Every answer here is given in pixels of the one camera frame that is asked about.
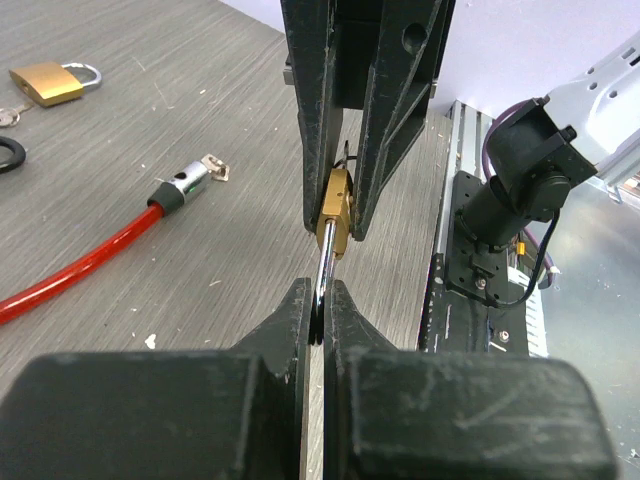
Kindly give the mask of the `cable lock keys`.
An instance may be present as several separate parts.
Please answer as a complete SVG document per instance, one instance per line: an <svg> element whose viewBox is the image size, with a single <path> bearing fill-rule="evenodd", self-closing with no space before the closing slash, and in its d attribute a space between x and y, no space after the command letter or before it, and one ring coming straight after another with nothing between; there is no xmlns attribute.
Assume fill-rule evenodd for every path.
<svg viewBox="0 0 640 480"><path fill-rule="evenodd" d="M214 181L227 182L229 180L230 168L222 160L214 155L205 155L200 162L206 167L210 177Z"/></svg>

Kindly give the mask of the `silver padlock key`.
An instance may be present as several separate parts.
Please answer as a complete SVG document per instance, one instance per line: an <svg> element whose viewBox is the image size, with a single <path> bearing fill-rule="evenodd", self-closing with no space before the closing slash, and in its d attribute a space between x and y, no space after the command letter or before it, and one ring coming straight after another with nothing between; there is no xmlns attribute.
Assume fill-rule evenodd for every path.
<svg viewBox="0 0 640 480"><path fill-rule="evenodd" d="M34 107L32 102L26 102L17 107L1 108L0 109L0 127L12 128L16 126L20 119L21 114Z"/></svg>

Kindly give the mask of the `red cable lock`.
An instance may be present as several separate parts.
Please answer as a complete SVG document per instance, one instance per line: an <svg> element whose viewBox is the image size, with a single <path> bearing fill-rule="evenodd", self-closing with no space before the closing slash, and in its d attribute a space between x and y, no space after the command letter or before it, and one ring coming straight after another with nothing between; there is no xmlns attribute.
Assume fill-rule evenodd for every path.
<svg viewBox="0 0 640 480"><path fill-rule="evenodd" d="M1 301L1 324L7 325L59 296L129 248L155 224L163 224L166 217L179 211L185 204L192 201L201 190L206 188L212 179L200 160L189 163L169 179L161 179L157 189L147 200L146 208L118 231L105 230L104 221L107 217L105 214L100 214L96 220L100 241L92 249L84 249L77 259L50 273L49 276L3 299ZM10 268L8 261L17 257L19 249L26 246L26 240L44 238L41 231L36 231L29 235L18 235L17 227L26 225L29 220L34 218L35 213L29 211L26 215L17 217L12 224L1 228L2 240L14 238L17 241L17 244L12 248L8 248L6 245L1 246L2 279L6 279L11 272L24 271L40 255L53 255L64 252L71 245L73 239L81 237L86 232L82 224L74 226L73 229L67 229L65 233L69 236L68 239L60 241L47 240L43 247L29 249L26 258L15 267Z"/></svg>

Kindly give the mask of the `black padlock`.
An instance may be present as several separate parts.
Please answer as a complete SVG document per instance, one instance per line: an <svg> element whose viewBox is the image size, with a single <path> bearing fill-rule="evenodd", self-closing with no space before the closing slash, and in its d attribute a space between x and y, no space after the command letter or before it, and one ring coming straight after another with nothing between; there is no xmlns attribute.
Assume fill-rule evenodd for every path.
<svg viewBox="0 0 640 480"><path fill-rule="evenodd" d="M26 160L24 147L16 140L1 136L1 167L0 174L9 173L21 167Z"/></svg>

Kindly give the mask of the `small brass padlock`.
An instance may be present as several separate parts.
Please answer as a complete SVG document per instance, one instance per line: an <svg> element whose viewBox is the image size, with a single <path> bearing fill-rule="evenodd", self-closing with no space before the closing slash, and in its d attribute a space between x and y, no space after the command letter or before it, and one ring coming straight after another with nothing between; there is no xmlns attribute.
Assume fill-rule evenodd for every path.
<svg viewBox="0 0 640 480"><path fill-rule="evenodd" d="M310 323L310 343L320 345L324 337L324 303L336 262L343 258L350 236L352 180L345 167L331 170L320 210L316 238L320 249L314 304Z"/></svg>

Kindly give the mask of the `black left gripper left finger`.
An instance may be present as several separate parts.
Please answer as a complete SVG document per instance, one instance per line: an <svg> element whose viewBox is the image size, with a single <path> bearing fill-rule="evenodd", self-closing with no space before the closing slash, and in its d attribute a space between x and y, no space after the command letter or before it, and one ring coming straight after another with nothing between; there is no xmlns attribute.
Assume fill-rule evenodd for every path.
<svg viewBox="0 0 640 480"><path fill-rule="evenodd" d="M311 282L224 350L60 353L1 404L5 479L295 479Z"/></svg>

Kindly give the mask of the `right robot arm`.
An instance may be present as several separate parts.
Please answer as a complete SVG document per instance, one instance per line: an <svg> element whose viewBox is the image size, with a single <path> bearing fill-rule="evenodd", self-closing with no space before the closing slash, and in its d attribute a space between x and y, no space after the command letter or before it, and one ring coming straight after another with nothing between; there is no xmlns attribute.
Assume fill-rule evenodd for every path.
<svg viewBox="0 0 640 480"><path fill-rule="evenodd" d="M285 1L287 82L303 146L303 222L342 256L363 240L379 197L426 123L451 1ZM500 248L556 216L639 130L639 40L575 80L515 106L484 155L494 175L462 210L475 241Z"/></svg>

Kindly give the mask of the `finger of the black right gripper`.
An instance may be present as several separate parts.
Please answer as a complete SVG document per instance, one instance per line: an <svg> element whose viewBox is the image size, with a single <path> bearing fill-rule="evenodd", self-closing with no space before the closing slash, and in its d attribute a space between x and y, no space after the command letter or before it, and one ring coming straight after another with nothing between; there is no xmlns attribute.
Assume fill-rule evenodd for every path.
<svg viewBox="0 0 640 480"><path fill-rule="evenodd" d="M351 207L365 239L382 190L425 127L455 8L453 1L385 1L368 70Z"/></svg>
<svg viewBox="0 0 640 480"><path fill-rule="evenodd" d="M341 27L334 1L281 3L303 147L303 223L314 233L343 121L336 72Z"/></svg>

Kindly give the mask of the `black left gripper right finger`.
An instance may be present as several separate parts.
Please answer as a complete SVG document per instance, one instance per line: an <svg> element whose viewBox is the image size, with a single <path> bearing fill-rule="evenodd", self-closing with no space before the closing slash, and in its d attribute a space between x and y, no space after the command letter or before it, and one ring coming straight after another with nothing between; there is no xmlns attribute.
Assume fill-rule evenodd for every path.
<svg viewBox="0 0 640 480"><path fill-rule="evenodd" d="M327 479L612 479L591 388L555 359L391 344L334 281L324 303Z"/></svg>

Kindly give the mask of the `large brass padlock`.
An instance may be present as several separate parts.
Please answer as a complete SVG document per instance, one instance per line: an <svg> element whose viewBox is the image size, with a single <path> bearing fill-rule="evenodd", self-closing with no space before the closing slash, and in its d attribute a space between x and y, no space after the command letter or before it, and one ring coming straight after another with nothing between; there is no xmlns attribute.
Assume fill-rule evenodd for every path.
<svg viewBox="0 0 640 480"><path fill-rule="evenodd" d="M81 98L102 84L101 72L85 63L45 62L9 70L13 82L45 108Z"/></svg>

